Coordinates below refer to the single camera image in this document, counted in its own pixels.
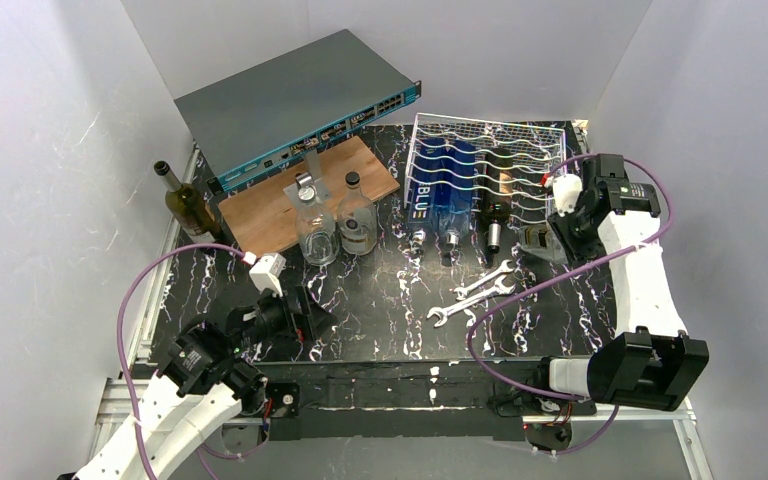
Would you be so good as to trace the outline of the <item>clear bottle white cap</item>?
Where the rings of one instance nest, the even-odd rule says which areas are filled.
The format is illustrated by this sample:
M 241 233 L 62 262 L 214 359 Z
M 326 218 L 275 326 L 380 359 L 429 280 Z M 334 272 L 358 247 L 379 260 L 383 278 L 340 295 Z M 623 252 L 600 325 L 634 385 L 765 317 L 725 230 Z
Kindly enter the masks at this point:
M 326 266 L 339 251 L 336 221 L 325 204 L 319 201 L 314 186 L 298 191 L 300 207 L 297 209 L 295 228 L 298 245 L 307 263 Z

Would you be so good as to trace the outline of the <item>dark green wine bottle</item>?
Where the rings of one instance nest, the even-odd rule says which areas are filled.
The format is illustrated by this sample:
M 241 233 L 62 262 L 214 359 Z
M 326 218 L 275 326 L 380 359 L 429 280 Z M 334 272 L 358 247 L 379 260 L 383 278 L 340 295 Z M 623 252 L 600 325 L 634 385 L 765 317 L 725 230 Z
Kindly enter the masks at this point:
M 486 230 L 486 249 L 489 255 L 500 251 L 502 227 L 512 212 L 515 179 L 512 153 L 505 148 L 493 148 L 485 154 L 488 165 L 480 201 L 479 218 Z

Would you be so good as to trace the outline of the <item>clear liquor bottle black cap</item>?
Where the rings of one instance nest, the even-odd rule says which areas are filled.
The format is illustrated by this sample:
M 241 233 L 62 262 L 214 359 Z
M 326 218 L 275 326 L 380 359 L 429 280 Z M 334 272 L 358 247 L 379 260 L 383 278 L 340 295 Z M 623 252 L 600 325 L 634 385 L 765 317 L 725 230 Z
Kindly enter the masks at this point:
M 367 255 L 378 240 L 376 206 L 363 193 L 356 171 L 345 175 L 345 183 L 347 191 L 337 206 L 341 244 L 348 254 Z

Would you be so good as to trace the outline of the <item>dark wine bottle gold label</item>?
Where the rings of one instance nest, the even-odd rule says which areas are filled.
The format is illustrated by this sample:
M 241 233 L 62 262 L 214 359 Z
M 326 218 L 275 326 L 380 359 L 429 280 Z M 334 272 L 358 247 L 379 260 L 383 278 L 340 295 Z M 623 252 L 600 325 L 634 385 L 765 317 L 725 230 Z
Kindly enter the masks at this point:
M 165 205 L 193 243 L 223 242 L 223 231 L 201 193 L 190 183 L 181 182 L 166 161 L 153 165 L 167 191 Z

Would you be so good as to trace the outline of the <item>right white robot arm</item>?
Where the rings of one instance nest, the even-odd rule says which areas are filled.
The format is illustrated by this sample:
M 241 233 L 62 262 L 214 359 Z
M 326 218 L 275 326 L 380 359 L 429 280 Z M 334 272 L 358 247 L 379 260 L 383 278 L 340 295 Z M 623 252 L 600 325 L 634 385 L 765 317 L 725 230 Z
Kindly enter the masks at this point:
M 615 295 L 615 336 L 587 359 L 548 360 L 557 393 L 597 403 L 674 411 L 709 361 L 673 301 L 659 244 L 664 222 L 655 185 L 632 181 L 616 154 L 582 157 L 578 173 L 558 166 L 542 179 L 548 225 L 571 267 L 605 259 Z

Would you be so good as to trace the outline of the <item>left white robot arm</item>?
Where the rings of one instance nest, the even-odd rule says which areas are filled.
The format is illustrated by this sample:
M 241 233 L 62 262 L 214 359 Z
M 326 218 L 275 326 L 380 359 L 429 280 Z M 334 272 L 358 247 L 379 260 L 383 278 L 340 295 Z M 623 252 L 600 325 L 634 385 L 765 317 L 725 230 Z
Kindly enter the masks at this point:
M 143 392 L 126 384 L 131 413 L 70 479 L 166 479 L 226 421 L 295 417 L 300 388 L 277 382 L 244 358 L 245 348 L 278 337 L 312 346 L 336 320 L 308 288 L 265 290 L 249 305 L 191 320 L 169 346 Z

